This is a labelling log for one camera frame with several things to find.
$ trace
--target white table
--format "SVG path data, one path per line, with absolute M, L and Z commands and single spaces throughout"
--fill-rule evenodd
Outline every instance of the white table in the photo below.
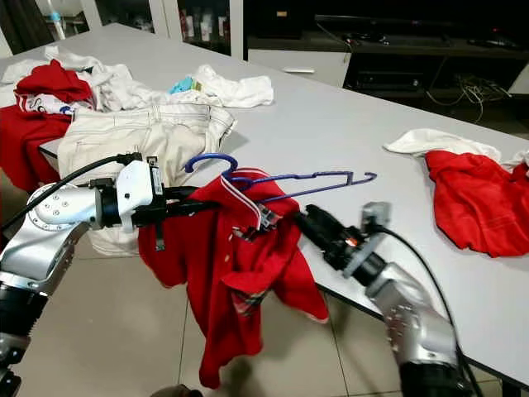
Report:
M 437 228 L 432 211 L 434 184 L 423 160 L 382 149 L 411 128 L 432 127 L 496 146 L 505 156 L 527 147 L 527 141 L 360 93 L 202 50 L 119 25 L 105 26 L 60 43 L 105 64 L 125 63 L 135 79 L 166 90 L 200 64 L 210 64 L 229 79 L 267 74 L 275 89 L 275 104 L 230 109 L 238 119 L 225 150 L 242 166 L 259 167 L 272 175 L 321 170 L 354 170 L 360 177 L 372 171 L 372 183 L 299 198 L 330 211 L 344 224 L 358 224 L 360 209 L 369 201 L 393 205 L 391 228 L 401 233 L 428 259 L 455 315 L 465 355 L 478 366 L 515 384 L 529 385 L 529 258 L 491 259 L 459 250 Z M 0 73 L 15 60 L 42 58 L 32 50 L 0 60 Z M 48 144 L 48 149 L 56 143 Z M 224 163 L 203 167 L 190 183 L 207 183 Z M 283 184 L 288 191 L 314 186 L 314 181 Z M 353 280 L 344 280 L 323 261 L 318 249 L 301 241 L 316 282 L 356 307 L 377 314 Z M 440 300 L 415 257 L 386 239 L 377 252 L 398 262 Z

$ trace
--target black cable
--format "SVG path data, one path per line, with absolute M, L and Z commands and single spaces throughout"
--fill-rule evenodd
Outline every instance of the black cable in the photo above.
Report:
M 433 88 L 433 84 L 436 83 L 437 78 L 439 77 L 439 74 L 441 74 L 441 71 L 443 69 L 443 66 L 445 65 L 446 61 L 448 60 L 447 57 L 444 57 L 441 63 L 439 64 L 439 67 L 437 68 L 436 74 L 433 76 L 433 79 L 431 80 L 430 86 L 428 87 L 427 91 L 431 91 Z
M 455 329 L 455 321 L 454 321 L 454 317 L 452 316 L 452 312 L 450 311 L 450 308 L 448 306 L 448 302 L 446 301 L 446 298 L 445 298 L 445 295 L 443 294 L 443 291 L 441 289 L 441 286 L 439 285 L 439 283 L 437 282 L 437 279 L 436 277 L 434 276 L 433 274 L 433 271 L 431 271 L 430 269 L 430 266 L 427 264 L 426 260 L 422 257 L 422 255 L 419 253 L 419 251 L 417 251 L 415 249 L 414 246 L 412 246 L 412 244 L 410 244 L 404 237 L 401 237 L 399 236 L 396 232 L 390 230 L 390 229 L 387 229 L 386 227 L 383 227 L 383 226 L 379 226 L 377 225 L 377 227 L 374 229 L 375 231 L 377 232 L 382 232 L 382 233 L 385 233 L 385 234 L 388 234 L 390 235 L 391 237 L 394 237 L 396 238 L 397 240 L 399 240 L 402 244 L 404 244 L 411 252 L 413 252 L 413 254 L 417 257 L 417 259 L 422 263 L 422 265 L 424 266 L 424 268 L 426 269 L 428 275 L 430 276 L 431 278 L 431 282 L 434 284 L 434 286 L 436 287 L 436 290 L 437 290 L 437 293 L 439 294 L 439 297 L 441 298 L 441 302 L 443 303 L 443 306 L 445 307 L 445 311 L 446 311 L 446 315 L 448 316 L 448 321 L 450 322 L 450 325 L 452 326 L 452 328 L 454 329 L 454 338 L 455 338 L 455 352 L 456 352 L 456 355 L 457 355 L 457 358 L 458 358 L 458 361 L 460 362 L 460 365 L 463 367 L 463 369 L 465 370 L 465 372 L 467 373 L 467 375 L 469 376 L 470 378 L 470 383 L 472 384 L 472 388 L 474 389 L 474 392 L 475 394 L 478 396 L 478 397 L 483 397 L 483 393 L 481 391 L 481 389 L 479 388 L 479 385 L 478 385 L 478 381 L 476 380 L 475 376 L 474 376 L 474 373 L 472 372 L 472 370 L 470 369 L 470 365 L 469 363 L 467 362 L 466 360 L 466 357 L 465 355 L 463 354 L 462 350 L 461 350 L 461 346 L 460 346 L 460 339 L 459 339 L 459 336 L 458 336 L 458 333 L 457 333 L 457 330 Z
M 340 42 L 341 44 L 343 45 L 346 45 L 348 48 L 349 48 L 349 51 L 350 51 L 350 54 L 353 55 L 353 46 L 348 43 L 347 41 L 345 40 L 342 40 L 340 37 L 338 37 L 337 35 L 333 34 L 333 33 L 330 33 L 325 27 L 323 27 L 322 25 L 320 25 L 318 22 L 315 22 L 316 23 L 316 26 L 320 28 L 321 31 L 323 31 L 324 33 L 326 33 L 330 38 L 332 38 L 332 40 L 334 41 L 338 41 Z
M 57 190 L 62 188 L 68 182 L 70 182 L 70 181 L 74 180 L 75 178 L 79 177 L 80 175 L 85 174 L 88 171 L 93 170 L 94 168 L 98 168 L 101 165 L 105 165 L 107 163 L 112 163 L 113 161 L 116 161 L 118 163 L 126 165 L 126 164 L 129 164 L 133 160 L 141 160 L 141 154 L 140 153 L 130 153 L 130 154 L 125 154 L 125 155 L 113 155 L 113 156 L 106 157 L 106 158 L 101 159 L 101 160 L 94 161 L 91 164 L 85 165 L 83 168 L 80 168 L 80 169 L 72 172 L 70 175 L 65 176 L 59 182 L 54 184 L 51 188 L 47 189 L 43 194 L 41 194 L 40 196 L 34 198 L 20 212 L 18 212 L 13 218 L 11 218 L 7 222 L 5 222 L 2 225 L 2 227 L 0 228 L 0 231 L 4 232 L 8 227 L 10 227 L 18 219 L 22 218 L 24 215 L 29 213 L 34 207 L 36 207 L 37 205 L 42 203 L 45 199 L 50 197 Z

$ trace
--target robotic arm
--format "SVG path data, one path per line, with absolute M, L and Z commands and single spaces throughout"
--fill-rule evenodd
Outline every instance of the robotic arm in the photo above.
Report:
M 433 308 L 429 294 L 416 279 L 374 253 L 388 220 L 388 203 L 366 204 L 361 230 L 343 227 L 315 205 L 307 206 L 307 214 L 300 213 L 296 219 L 303 234 L 323 251 L 325 261 L 344 277 L 359 281 L 382 313 L 403 395 L 471 395 L 460 374 L 450 322 Z
M 51 186 L 38 189 L 28 203 L 53 190 Z M 188 199 L 195 189 L 165 188 L 156 158 L 149 157 L 146 162 L 130 161 L 115 184 L 111 179 L 95 179 L 88 187 L 65 185 L 25 216 L 0 254 L 0 397 L 17 394 L 21 379 L 9 367 L 21 361 L 31 328 L 67 271 L 79 238 L 89 228 L 123 225 L 132 231 L 155 224 L 156 249 L 163 250 L 165 218 L 217 206 Z M 469 395 L 457 371 L 450 323 L 433 309 L 427 292 L 413 277 L 374 253 L 382 238 L 374 230 L 388 222 L 388 212 L 386 203 L 366 205 L 362 231 L 343 227 L 316 206 L 308 206 L 307 214 L 298 214 L 296 222 L 332 267 L 366 287 L 366 295 L 382 312 L 404 396 Z

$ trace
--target white cabinet drawer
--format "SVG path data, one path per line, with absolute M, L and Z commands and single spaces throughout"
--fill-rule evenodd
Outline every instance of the white cabinet drawer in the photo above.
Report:
M 341 87 L 346 78 L 349 55 L 344 52 L 248 49 L 248 61 Z

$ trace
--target red polo shirt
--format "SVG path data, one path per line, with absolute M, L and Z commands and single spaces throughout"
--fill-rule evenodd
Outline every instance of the red polo shirt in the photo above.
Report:
M 459 247 L 495 256 L 529 252 L 527 165 L 512 173 L 486 155 L 426 154 L 437 226 Z
M 241 169 L 234 176 L 251 179 L 263 171 Z M 283 217 L 277 228 L 247 242 L 234 234 L 259 228 L 254 201 L 284 194 L 275 182 L 256 184 L 241 193 L 219 176 L 190 198 L 215 201 L 219 209 L 164 222 L 165 251 L 155 251 L 153 227 L 140 230 L 140 254 L 165 286 L 188 282 L 188 297 L 206 336 L 200 368 L 203 385 L 220 385 L 219 369 L 233 357 L 261 349 L 260 302 L 273 290 L 288 306 L 320 321 L 328 314 L 305 258 L 298 249 L 301 232 L 291 216 L 299 210 L 291 198 L 267 203 Z

